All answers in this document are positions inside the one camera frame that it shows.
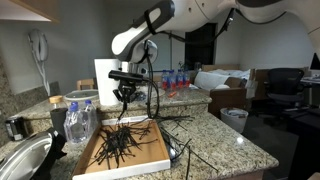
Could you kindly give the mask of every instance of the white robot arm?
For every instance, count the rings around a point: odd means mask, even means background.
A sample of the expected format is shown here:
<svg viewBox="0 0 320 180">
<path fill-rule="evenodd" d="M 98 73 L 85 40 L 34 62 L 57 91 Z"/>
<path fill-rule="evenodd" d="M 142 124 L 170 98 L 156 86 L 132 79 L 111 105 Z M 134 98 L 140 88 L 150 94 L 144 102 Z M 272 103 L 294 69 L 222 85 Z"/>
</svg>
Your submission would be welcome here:
<svg viewBox="0 0 320 180">
<path fill-rule="evenodd" d="M 128 31 L 117 35 L 112 51 L 120 61 L 143 63 L 143 42 L 150 36 L 161 31 L 193 31 L 230 8 L 257 23 L 271 21 L 284 12 L 297 15 L 320 57 L 319 0 L 164 0 L 147 10 Z"/>
</svg>

